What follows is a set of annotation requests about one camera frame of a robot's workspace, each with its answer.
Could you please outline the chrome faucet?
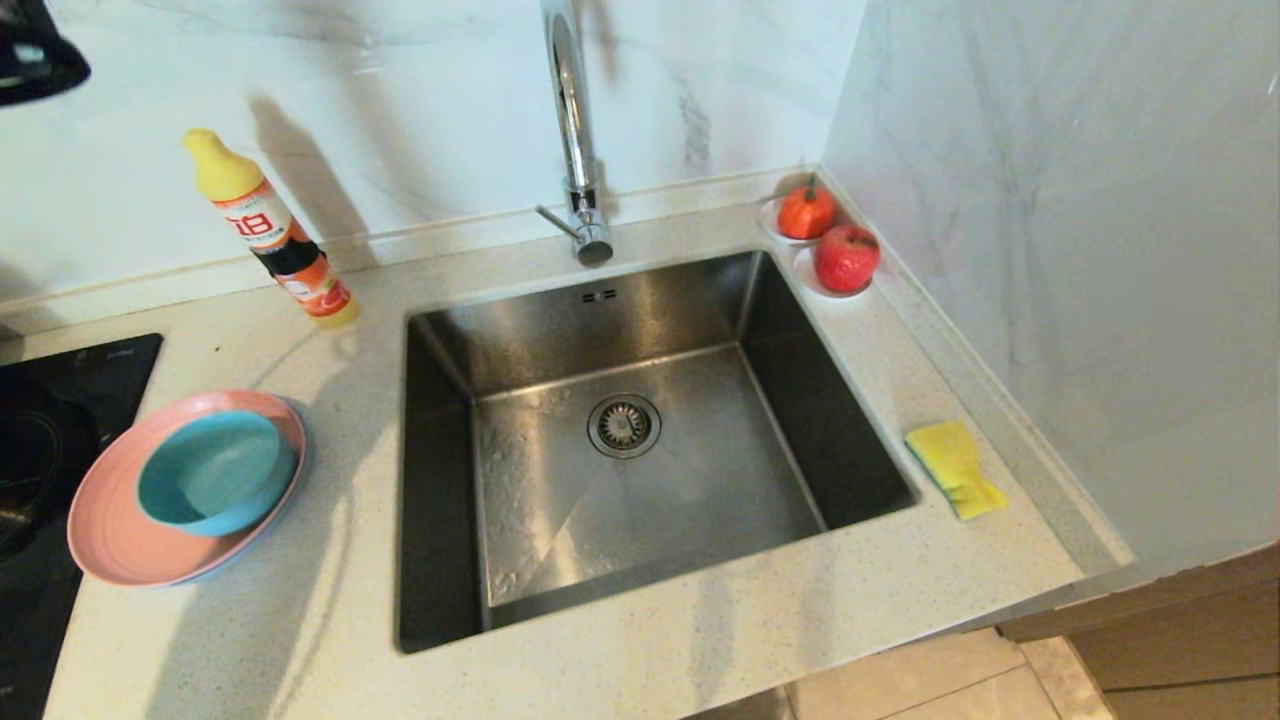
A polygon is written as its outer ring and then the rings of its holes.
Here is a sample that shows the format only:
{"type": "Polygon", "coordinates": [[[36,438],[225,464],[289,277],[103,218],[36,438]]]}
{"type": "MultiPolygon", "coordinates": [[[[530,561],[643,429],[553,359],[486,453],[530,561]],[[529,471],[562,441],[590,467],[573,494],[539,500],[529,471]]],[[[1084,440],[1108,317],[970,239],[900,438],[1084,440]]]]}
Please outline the chrome faucet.
{"type": "Polygon", "coordinates": [[[539,0],[559,136],[566,164],[567,215],[543,205],[534,211],[570,237],[573,258],[586,268],[613,258],[603,174],[594,151],[589,120],[588,85],[579,27],[571,0],[539,0]]]}

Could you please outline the small white dish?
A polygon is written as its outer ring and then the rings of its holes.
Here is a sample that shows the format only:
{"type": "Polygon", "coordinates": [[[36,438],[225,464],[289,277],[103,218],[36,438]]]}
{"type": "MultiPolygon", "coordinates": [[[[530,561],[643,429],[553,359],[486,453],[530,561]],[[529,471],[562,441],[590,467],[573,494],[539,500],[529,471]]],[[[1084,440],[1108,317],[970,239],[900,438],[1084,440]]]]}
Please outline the small white dish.
{"type": "Polygon", "coordinates": [[[819,278],[818,278],[817,270],[815,270],[815,265],[814,265],[814,260],[815,260],[815,255],[814,255],[814,250],[812,247],[800,249],[795,254],[794,260],[791,261],[791,269],[792,269],[792,273],[795,274],[795,277],[797,278],[797,282],[801,284],[801,287],[806,292],[809,292],[810,295],[820,299],[822,301],[826,301],[826,302],[829,302],[829,304],[850,301],[850,300],[855,299],[856,296],[867,292],[873,286],[873,283],[874,283],[874,277],[872,275],[872,277],[869,277],[867,279],[867,283],[864,283],[860,288],[858,288],[858,290],[855,290],[855,291],[852,291],[850,293],[841,293],[841,292],[832,291],[832,290],[824,287],[819,282],[819,278]]]}
{"type": "Polygon", "coordinates": [[[826,233],[835,225],[835,223],[828,224],[826,228],[822,228],[818,234],[810,238],[790,237],[780,231],[777,223],[780,211],[783,205],[785,205],[785,197],[769,199],[758,208],[756,213],[758,225],[765,232],[768,237],[771,237],[773,241],[778,243],[782,243],[783,246],[800,247],[800,246],[806,246],[809,243],[814,243],[818,241],[818,238],[823,236],[823,233],[826,233]]]}

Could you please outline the brown wooden cabinet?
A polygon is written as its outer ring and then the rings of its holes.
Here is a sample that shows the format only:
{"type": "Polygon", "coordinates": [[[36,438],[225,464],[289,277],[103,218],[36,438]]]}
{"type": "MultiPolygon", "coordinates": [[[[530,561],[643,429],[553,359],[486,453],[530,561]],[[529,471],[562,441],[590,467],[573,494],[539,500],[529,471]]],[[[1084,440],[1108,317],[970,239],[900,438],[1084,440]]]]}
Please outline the brown wooden cabinet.
{"type": "Polygon", "coordinates": [[[1066,641],[1117,720],[1280,720],[1280,543],[998,633],[1066,641]]]}

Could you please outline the red toy apple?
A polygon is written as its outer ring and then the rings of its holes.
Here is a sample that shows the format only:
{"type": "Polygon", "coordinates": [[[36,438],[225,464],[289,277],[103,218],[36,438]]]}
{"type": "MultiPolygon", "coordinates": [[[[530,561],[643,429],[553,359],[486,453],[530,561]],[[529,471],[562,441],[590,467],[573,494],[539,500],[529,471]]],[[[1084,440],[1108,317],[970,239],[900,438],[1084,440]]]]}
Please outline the red toy apple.
{"type": "Polygon", "coordinates": [[[838,295],[867,290],[881,261],[878,238],[854,224],[828,229],[814,249],[813,266],[820,287],[838,295]]]}

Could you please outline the metal sink drain strainer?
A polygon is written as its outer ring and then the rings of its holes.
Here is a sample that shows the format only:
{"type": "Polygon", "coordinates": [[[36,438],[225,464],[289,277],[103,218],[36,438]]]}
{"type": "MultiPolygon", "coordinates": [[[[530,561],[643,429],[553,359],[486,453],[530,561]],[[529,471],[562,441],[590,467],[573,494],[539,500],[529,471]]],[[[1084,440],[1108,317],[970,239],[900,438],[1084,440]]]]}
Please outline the metal sink drain strainer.
{"type": "Polygon", "coordinates": [[[640,457],[660,438],[662,415],[640,395],[612,395],[603,398],[588,416],[588,438],[607,457],[640,457]]]}

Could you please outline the stainless steel sink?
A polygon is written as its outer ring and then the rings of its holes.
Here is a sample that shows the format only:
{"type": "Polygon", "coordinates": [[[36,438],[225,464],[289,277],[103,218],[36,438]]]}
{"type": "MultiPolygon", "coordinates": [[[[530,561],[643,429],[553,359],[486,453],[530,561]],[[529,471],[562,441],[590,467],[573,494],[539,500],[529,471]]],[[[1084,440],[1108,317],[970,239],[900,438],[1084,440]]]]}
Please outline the stainless steel sink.
{"type": "Polygon", "coordinates": [[[397,644],[417,653],[882,518],[916,492],[764,251],[415,313],[397,644]],[[588,438],[640,395],[660,438],[588,438]]]}

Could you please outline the orange toy persimmon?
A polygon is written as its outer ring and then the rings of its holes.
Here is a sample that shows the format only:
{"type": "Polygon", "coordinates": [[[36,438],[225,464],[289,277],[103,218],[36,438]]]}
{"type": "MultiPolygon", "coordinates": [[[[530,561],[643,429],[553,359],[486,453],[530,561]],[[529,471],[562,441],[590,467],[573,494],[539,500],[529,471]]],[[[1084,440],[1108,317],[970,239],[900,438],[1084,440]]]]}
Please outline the orange toy persimmon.
{"type": "Polygon", "coordinates": [[[835,225],[837,209],[831,192],[819,186],[817,174],[810,174],[804,186],[783,197],[776,215],[777,231],[790,240],[817,240],[835,225]]]}

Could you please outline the light blue plate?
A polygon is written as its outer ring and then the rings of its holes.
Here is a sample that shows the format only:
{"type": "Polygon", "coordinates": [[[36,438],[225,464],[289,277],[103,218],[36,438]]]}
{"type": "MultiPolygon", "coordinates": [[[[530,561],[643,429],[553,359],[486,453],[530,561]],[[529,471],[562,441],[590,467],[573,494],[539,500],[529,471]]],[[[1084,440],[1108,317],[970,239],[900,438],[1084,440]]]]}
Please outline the light blue plate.
{"type": "Polygon", "coordinates": [[[227,541],[218,542],[216,552],[205,559],[198,566],[186,573],[180,579],[170,582],[170,585],[187,585],[201,582],[204,578],[214,577],[224,568],[233,566],[251,550],[260,546],[270,533],[280,524],[280,520],[289,512],[297,491],[305,483],[308,471],[308,442],[310,434],[300,413],[300,405],[293,398],[279,395],[228,391],[228,410],[259,411],[271,420],[283,432],[287,442],[294,450],[297,464],[289,484],[283,491],[280,498],[251,527],[243,532],[228,536],[227,541]]]}

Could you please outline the pink plate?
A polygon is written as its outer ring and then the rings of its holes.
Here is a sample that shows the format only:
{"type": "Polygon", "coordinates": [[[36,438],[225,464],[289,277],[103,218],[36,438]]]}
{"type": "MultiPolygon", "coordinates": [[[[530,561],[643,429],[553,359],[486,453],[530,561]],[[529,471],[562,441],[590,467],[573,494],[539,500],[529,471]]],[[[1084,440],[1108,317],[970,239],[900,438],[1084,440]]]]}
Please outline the pink plate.
{"type": "Polygon", "coordinates": [[[191,536],[143,515],[136,502],[151,452],[183,425],[228,410],[228,391],[174,402],[134,424],[95,461],[70,507],[67,539],[88,575],[122,587],[164,587],[216,552],[228,536],[191,536]]]}

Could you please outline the yellow green sponge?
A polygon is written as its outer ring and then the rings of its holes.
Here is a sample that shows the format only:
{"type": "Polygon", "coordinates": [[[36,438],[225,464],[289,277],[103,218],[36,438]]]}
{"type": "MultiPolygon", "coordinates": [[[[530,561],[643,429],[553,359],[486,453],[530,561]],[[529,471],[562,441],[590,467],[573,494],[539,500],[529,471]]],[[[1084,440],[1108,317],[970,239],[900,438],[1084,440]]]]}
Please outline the yellow green sponge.
{"type": "Polygon", "coordinates": [[[977,441],[964,423],[918,427],[905,434],[905,445],[957,519],[969,521],[1007,507],[1009,498],[984,474],[977,441]]]}

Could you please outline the orange detergent bottle yellow cap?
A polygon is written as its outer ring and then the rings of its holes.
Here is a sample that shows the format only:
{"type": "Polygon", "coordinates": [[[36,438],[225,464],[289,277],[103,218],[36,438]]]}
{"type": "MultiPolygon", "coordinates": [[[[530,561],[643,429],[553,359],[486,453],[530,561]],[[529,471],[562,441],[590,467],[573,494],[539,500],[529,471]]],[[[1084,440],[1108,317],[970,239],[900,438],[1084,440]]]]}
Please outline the orange detergent bottle yellow cap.
{"type": "Polygon", "coordinates": [[[187,131],[182,145],[195,164],[198,191],[301,309],[323,324],[353,320],[358,305],[349,288],[262,168],[211,129],[187,131]]]}

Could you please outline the blue bowl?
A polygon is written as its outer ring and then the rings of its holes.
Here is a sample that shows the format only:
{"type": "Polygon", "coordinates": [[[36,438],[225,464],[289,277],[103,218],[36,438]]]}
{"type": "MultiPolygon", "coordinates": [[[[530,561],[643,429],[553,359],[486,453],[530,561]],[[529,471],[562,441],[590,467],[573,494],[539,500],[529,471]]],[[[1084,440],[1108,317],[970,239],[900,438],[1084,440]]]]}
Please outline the blue bowl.
{"type": "Polygon", "coordinates": [[[140,474],[148,519],[191,536],[221,537],[262,519],[283,497],[300,454],[268,418],[227,411],[165,438],[140,474]]]}

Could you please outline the black induction cooktop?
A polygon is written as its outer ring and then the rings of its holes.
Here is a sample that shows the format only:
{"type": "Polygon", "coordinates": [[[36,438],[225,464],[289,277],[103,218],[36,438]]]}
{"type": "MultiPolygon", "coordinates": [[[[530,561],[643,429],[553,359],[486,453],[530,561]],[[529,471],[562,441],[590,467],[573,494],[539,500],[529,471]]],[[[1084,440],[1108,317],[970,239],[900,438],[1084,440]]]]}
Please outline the black induction cooktop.
{"type": "Polygon", "coordinates": [[[42,720],[83,577],[70,502],[137,415],[163,337],[0,366],[0,720],[42,720]]]}

